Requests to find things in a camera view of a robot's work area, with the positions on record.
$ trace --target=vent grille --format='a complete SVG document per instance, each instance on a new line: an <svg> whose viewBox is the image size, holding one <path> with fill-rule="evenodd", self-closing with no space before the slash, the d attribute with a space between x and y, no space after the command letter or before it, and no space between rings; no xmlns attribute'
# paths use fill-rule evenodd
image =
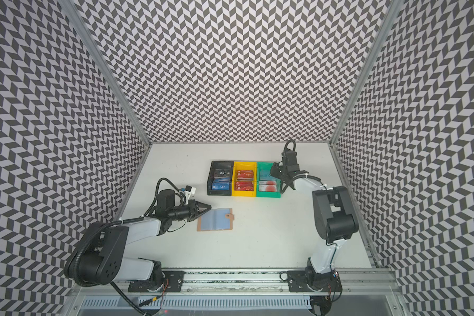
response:
<svg viewBox="0 0 474 316"><path fill-rule="evenodd" d="M86 308L102 308L102 307L117 307L119 296L86 296L82 307Z"/></svg>
<svg viewBox="0 0 474 316"><path fill-rule="evenodd" d="M139 302L151 297L141 297ZM156 309L160 300L143 308ZM237 309L309 309L309 297L295 296L171 296L165 297L162 308L190 310L237 310Z"/></svg>
<svg viewBox="0 0 474 316"><path fill-rule="evenodd" d="M140 296L139 303L153 298ZM142 309L158 309L160 300L154 301ZM130 309L131 307L119 296L86 296L81 309ZM163 299L162 308L188 310L245 310L245 309L310 309L309 296L303 295L170 295Z"/></svg>

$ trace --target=black mounting plate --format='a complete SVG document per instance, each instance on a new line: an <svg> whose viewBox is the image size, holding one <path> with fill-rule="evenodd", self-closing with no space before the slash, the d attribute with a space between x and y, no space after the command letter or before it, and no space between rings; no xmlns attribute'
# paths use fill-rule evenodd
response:
<svg viewBox="0 0 474 316"><path fill-rule="evenodd" d="M330 312L332 308L332 300L328 296L310 296L311 309L313 315L323 316Z"/></svg>
<svg viewBox="0 0 474 316"><path fill-rule="evenodd" d="M307 278L305 276L304 270L292 270L287 271L288 275L288 287L291 293L298 292L331 292L339 293L342 290L341 284L337 281L337 278L329 277L327 282L322 282L323 285L320 286L320 290L315 291L307 285Z"/></svg>
<svg viewBox="0 0 474 316"><path fill-rule="evenodd" d="M181 292L181 286L182 282L184 280L184 271L163 271L165 274L165 278L169 280L169 285L167 286L165 292L173 292L173 293L179 293ZM130 281L130 285L128 286L128 292L131 293L160 293L163 291L163 289L160 289L161 291L158 291L158 288L156 288L155 285L153 285L149 281Z"/></svg>

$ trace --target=chevron pattern wall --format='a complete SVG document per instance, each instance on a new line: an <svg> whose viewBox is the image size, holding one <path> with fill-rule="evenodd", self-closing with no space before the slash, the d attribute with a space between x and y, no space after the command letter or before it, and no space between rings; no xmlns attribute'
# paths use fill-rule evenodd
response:
<svg viewBox="0 0 474 316"><path fill-rule="evenodd" d="M474 1L407 0L336 144L415 315L474 315Z"/></svg>
<svg viewBox="0 0 474 316"><path fill-rule="evenodd" d="M0 0L0 315L59 311L144 150L57 3Z"/></svg>
<svg viewBox="0 0 474 316"><path fill-rule="evenodd" d="M154 142L329 140L389 0L76 0Z"/></svg>

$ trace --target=white tabletop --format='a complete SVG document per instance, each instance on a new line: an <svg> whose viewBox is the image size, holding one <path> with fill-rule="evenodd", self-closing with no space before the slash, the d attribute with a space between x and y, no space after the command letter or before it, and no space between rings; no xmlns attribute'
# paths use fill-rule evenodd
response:
<svg viewBox="0 0 474 316"><path fill-rule="evenodd" d="M142 215L159 178L177 187L196 187L195 199L213 208L232 208L231 231L196 231L196 221L162 236L127 246L125 255L159 260L165 268L303 268L320 240L311 194L291 189L280 199L207 195L212 160L280 161L284 144L154 144L122 218ZM341 180L328 144L297 144L300 168L332 186ZM169 185L163 182L161 189ZM182 222L174 222L171 230ZM339 252L339 268L370 268L360 234Z"/></svg>

